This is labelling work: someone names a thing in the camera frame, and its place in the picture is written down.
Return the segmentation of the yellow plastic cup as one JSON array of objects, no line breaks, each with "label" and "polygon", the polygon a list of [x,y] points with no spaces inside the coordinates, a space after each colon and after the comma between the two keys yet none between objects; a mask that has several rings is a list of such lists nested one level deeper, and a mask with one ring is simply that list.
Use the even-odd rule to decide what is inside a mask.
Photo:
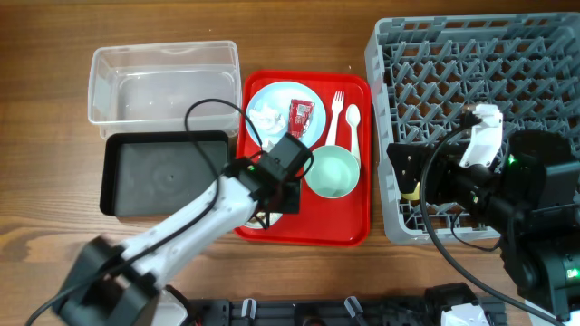
[{"label": "yellow plastic cup", "polygon": [[409,201],[419,201],[421,199],[421,183],[418,182],[411,192],[401,192],[401,197]]}]

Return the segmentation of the light blue small bowl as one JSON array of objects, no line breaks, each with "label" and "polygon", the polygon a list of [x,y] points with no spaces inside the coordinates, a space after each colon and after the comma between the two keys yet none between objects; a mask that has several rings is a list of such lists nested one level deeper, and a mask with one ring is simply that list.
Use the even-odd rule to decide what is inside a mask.
[{"label": "light blue small bowl", "polygon": [[282,216],[283,215],[280,213],[270,213],[267,215],[265,212],[258,212],[255,216],[251,217],[247,222],[244,223],[244,227],[250,229],[268,229]]}]

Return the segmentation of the white napkin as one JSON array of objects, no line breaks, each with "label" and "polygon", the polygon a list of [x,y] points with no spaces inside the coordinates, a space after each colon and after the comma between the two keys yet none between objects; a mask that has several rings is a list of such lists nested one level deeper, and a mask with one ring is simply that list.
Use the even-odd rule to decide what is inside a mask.
[{"label": "white napkin", "polygon": [[260,102],[248,113],[260,135],[274,135],[286,128],[285,116],[265,102]]}]

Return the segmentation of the red ketchup packet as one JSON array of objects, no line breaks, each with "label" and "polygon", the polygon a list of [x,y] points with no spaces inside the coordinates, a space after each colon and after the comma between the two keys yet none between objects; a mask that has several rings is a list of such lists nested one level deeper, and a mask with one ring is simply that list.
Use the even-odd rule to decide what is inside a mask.
[{"label": "red ketchup packet", "polygon": [[300,139],[305,133],[313,111],[313,102],[292,99],[289,107],[288,132],[295,138]]}]

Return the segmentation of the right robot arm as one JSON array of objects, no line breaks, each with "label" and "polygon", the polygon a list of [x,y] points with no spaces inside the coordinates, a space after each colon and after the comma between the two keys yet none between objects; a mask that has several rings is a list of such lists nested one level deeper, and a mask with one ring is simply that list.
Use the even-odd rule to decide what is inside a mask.
[{"label": "right robot arm", "polygon": [[420,212],[455,202],[500,234],[504,268],[522,298],[554,324],[579,308],[579,160],[557,133],[511,135],[501,170],[491,170],[499,134],[473,133],[467,145],[391,144],[388,158],[400,191],[417,188]]}]

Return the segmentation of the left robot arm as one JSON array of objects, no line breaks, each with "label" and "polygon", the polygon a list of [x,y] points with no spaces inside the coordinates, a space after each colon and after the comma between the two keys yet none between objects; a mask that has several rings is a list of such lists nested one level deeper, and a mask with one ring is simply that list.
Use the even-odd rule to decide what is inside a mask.
[{"label": "left robot arm", "polygon": [[166,286],[220,236],[259,212],[280,211],[286,186],[312,162],[302,142],[285,134],[257,161],[233,161],[203,194],[149,231],[119,244],[103,236],[81,250],[53,312],[67,325],[180,325],[185,307]]}]

